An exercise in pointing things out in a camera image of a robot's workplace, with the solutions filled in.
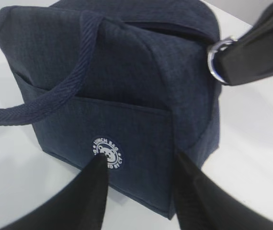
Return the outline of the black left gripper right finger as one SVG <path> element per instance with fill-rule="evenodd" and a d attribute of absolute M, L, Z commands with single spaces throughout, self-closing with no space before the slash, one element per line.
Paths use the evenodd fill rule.
<path fill-rule="evenodd" d="M 273 230 L 211 181 L 182 151 L 174 158 L 174 205 L 182 230 Z"/>

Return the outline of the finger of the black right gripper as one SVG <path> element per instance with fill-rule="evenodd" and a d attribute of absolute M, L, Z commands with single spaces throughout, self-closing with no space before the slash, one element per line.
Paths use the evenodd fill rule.
<path fill-rule="evenodd" d="M 216 67 L 230 86 L 273 76 L 273 3 L 244 36 L 217 53 Z"/>

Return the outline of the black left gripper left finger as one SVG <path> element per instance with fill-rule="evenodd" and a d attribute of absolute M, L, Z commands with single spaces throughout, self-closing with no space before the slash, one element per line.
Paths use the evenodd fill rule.
<path fill-rule="evenodd" d="M 59 193 L 4 229 L 100 230 L 107 193 L 107 159 L 97 154 Z"/>

